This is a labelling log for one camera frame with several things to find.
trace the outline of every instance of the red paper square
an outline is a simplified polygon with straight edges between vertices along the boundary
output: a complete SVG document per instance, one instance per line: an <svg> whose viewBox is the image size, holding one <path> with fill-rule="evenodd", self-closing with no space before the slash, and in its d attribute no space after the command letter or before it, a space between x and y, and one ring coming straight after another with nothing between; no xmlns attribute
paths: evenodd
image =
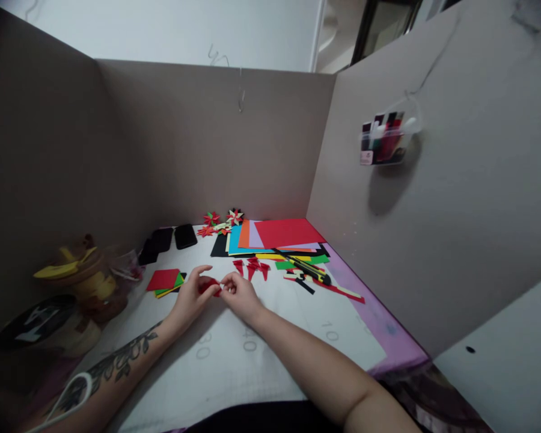
<svg viewBox="0 0 541 433"><path fill-rule="evenodd" d="M325 242L319 232L307 221L276 220L254 223L265 248L280 248L285 245L312 244Z"/></svg>
<svg viewBox="0 0 541 433"><path fill-rule="evenodd" d="M176 283L176 278L179 276L179 272L178 269L154 271L148 287L146 287L147 292L172 289Z"/></svg>

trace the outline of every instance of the tattoo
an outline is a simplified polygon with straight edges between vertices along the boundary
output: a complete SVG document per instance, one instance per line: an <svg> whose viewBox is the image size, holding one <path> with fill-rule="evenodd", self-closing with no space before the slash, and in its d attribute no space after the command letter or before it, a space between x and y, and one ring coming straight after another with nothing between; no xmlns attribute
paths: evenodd
<svg viewBox="0 0 541 433"><path fill-rule="evenodd" d="M155 332L152 332L154 328L160 325L162 321L158 322L152 328L146 332L140 334L130 343L127 343L120 349L116 350L112 354L108 355L98 364L96 364L87 372L92 376L92 392L91 396L98 391L102 379L109 381L112 379L114 370L117 371L114 382L118 382L122 377L127 377L130 373L130 361L134 361L140 356L140 352L145 354L150 347L149 341L158 337ZM60 401L59 409L64 412L68 412L74 406L80 403L82 392L86 389L86 382L84 380L76 381L64 394L64 397ZM52 410L51 406L45 415L48 415Z"/></svg>

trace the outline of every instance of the wire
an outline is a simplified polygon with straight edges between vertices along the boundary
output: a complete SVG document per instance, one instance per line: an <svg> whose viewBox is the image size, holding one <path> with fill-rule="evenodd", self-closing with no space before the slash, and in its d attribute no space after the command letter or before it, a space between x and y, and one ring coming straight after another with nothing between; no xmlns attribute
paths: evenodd
<svg viewBox="0 0 541 433"><path fill-rule="evenodd" d="M443 48L441 51L439 51L439 54L437 54L437 57L435 57L435 60L433 60L433 63L431 64L431 67L429 68L429 71L427 72L427 75L425 75L425 78L423 78L423 81L421 85L417 88L415 91L407 92L410 95L416 95L421 91L423 86L425 86L425 83L427 82L427 79L433 72L433 69L435 69L435 66L439 63L439 60L441 60L441 57L443 57L443 54L445 54L445 51L449 47L449 44L451 43L453 36L455 36L455 32L457 31L457 28L459 27L459 23L461 23L461 13L457 13L457 21L455 22L455 25L453 26L453 30L451 30L451 34L449 35L449 38L447 38L447 42L445 42L445 45L443 45Z"/></svg>
<svg viewBox="0 0 541 433"><path fill-rule="evenodd" d="M38 6L38 0L34 0L34 4L32 6L30 6L30 9L28 9L25 13L25 16L26 16L26 22L28 22L28 14L30 14L30 12L32 12L34 9L36 9L36 6Z"/></svg>

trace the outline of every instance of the smartphone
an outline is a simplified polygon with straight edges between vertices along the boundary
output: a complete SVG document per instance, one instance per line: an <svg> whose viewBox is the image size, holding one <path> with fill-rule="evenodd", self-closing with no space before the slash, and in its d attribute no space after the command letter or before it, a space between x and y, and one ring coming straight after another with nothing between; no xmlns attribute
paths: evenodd
<svg viewBox="0 0 541 433"><path fill-rule="evenodd" d="M184 250L197 244L197 236L194 234L192 224L185 224L174 229L174 242L178 250Z"/></svg>

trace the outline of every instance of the orange paper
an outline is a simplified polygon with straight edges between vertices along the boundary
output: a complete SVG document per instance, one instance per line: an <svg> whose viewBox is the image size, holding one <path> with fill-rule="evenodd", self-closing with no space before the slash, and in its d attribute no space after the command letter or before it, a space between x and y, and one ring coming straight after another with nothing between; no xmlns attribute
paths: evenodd
<svg viewBox="0 0 541 433"><path fill-rule="evenodd" d="M239 237L239 248L250 248L248 245L249 234L251 232L251 224L248 222L248 220L242 221L242 230L240 231L240 237Z"/></svg>

